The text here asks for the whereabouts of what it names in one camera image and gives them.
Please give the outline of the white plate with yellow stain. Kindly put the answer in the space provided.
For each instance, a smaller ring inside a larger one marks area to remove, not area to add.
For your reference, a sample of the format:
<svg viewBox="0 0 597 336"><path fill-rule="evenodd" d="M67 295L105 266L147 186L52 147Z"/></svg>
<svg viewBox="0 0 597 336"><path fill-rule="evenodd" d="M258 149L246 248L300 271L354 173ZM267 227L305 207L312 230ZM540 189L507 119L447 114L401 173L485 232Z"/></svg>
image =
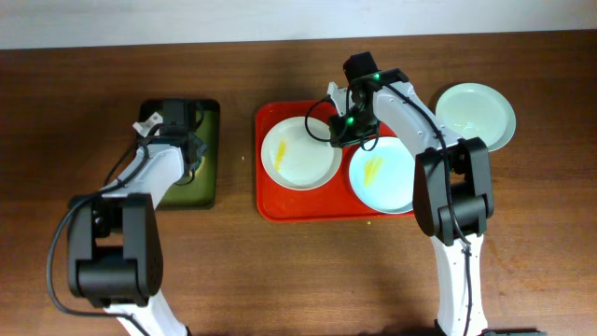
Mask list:
<svg viewBox="0 0 597 336"><path fill-rule="evenodd" d="M313 139L308 131L318 138L330 137L323 121L293 117L274 125L262 141L262 166L268 177L286 189L317 189L340 169L342 150Z"/></svg>

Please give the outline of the light green plate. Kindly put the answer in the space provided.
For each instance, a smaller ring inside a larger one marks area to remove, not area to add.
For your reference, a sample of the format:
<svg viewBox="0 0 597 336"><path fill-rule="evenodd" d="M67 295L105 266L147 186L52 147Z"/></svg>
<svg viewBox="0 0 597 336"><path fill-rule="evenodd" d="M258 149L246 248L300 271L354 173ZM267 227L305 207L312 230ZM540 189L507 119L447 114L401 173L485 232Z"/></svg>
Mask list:
<svg viewBox="0 0 597 336"><path fill-rule="evenodd" d="M457 84L444 91L436 104L436 116L463 138L479 137L489 151L513 138L516 116L499 91L478 83Z"/></svg>

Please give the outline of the yellow green sponge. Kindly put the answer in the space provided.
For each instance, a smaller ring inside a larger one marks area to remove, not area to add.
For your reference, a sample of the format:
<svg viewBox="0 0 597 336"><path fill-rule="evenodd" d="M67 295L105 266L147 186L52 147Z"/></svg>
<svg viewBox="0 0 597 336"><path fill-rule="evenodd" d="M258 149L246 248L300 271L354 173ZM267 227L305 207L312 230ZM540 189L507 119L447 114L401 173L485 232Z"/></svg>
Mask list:
<svg viewBox="0 0 597 336"><path fill-rule="evenodd" d="M198 172L205 163L206 163L206 157L205 156L201 156L199 158L198 162L194 166L194 171Z"/></svg>

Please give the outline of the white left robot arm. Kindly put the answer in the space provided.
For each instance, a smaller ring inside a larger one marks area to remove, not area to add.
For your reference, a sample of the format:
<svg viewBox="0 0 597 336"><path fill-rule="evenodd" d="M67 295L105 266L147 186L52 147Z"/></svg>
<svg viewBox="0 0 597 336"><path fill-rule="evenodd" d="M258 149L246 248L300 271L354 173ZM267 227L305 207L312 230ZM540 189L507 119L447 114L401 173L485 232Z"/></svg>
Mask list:
<svg viewBox="0 0 597 336"><path fill-rule="evenodd" d="M197 135L205 113L189 99L152 101L134 123L132 162L104 186L72 199L67 230L67 282L93 317L114 317L131 335L187 335L160 287L163 256L156 208L173 186L192 183L206 144Z"/></svg>

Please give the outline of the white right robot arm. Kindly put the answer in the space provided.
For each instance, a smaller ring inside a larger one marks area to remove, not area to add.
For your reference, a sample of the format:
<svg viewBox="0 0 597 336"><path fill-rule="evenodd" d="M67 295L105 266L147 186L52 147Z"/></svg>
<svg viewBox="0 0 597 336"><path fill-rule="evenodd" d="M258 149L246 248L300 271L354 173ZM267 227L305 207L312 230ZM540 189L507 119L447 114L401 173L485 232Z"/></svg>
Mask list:
<svg viewBox="0 0 597 336"><path fill-rule="evenodd" d="M478 137L465 139L443 125L398 68L381 70L370 52L342 66L348 85L328 86L328 143L363 146L386 125L414 159L413 212L434 248L439 283L436 328L443 335L488 330L480 290L480 250L493 215L489 152Z"/></svg>

